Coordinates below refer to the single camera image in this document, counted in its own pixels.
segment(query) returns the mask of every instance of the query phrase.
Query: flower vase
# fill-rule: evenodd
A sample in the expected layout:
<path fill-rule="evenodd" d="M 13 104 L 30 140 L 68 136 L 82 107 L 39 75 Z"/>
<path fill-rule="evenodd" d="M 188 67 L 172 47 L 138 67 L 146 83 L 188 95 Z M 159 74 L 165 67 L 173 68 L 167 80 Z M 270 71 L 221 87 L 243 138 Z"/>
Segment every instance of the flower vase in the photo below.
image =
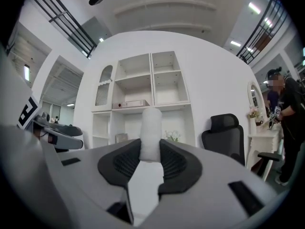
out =
<path fill-rule="evenodd" d="M 256 134 L 255 118 L 250 118 L 250 133 L 251 133 L 251 135 L 255 135 Z"/>

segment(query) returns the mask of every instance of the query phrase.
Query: mesh chair back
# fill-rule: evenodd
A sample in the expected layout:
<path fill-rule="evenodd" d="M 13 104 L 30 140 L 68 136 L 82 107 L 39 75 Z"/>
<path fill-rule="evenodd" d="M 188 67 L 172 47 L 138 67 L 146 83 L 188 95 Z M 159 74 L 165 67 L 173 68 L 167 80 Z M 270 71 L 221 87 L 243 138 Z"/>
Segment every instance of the mesh chair back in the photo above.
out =
<path fill-rule="evenodd" d="M 244 130 L 233 114 L 221 114 L 211 117 L 211 130 L 202 133 L 205 149 L 235 159 L 245 165 Z"/>

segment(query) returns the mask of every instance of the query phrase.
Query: vanity table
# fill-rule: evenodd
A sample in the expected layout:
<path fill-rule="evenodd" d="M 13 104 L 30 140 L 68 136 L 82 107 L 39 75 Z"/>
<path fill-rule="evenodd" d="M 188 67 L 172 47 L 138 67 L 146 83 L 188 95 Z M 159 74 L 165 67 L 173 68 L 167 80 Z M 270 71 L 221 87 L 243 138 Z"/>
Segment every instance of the vanity table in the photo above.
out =
<path fill-rule="evenodd" d="M 268 153 L 282 153 L 282 147 L 280 145 L 282 139 L 282 127 L 280 124 L 275 124 L 272 130 L 266 128 L 257 127 L 256 134 L 250 134 L 248 137 L 251 138 L 250 151 L 247 159 L 246 167 L 251 169 L 251 167 L 259 161 L 260 158 L 257 157 L 260 152 Z M 269 160 L 266 170 L 263 175 L 263 180 L 266 181 L 268 173 L 271 169 L 273 161 Z"/>

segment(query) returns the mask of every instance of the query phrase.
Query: cabinet door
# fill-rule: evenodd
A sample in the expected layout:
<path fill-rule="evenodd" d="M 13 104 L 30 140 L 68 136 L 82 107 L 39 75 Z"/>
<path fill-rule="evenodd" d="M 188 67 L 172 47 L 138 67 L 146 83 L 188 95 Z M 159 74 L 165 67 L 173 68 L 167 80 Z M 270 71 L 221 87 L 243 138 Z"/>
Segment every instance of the cabinet door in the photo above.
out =
<path fill-rule="evenodd" d="M 116 61 L 101 68 L 100 80 L 95 88 L 92 112 L 112 110 L 112 93 L 117 65 Z"/>

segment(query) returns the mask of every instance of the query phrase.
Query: balcony railing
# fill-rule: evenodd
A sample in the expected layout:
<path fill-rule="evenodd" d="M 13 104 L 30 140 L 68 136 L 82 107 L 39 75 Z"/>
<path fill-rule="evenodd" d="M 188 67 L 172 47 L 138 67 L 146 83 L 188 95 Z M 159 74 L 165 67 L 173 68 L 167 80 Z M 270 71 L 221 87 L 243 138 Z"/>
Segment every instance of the balcony railing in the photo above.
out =
<path fill-rule="evenodd" d="M 60 0 L 34 0 L 49 16 L 49 22 L 64 36 L 68 37 L 74 46 L 89 58 L 97 44 L 76 21 Z"/>
<path fill-rule="evenodd" d="M 281 28 L 287 15 L 280 0 L 269 0 L 256 28 L 236 56 L 247 64 L 251 63 Z"/>

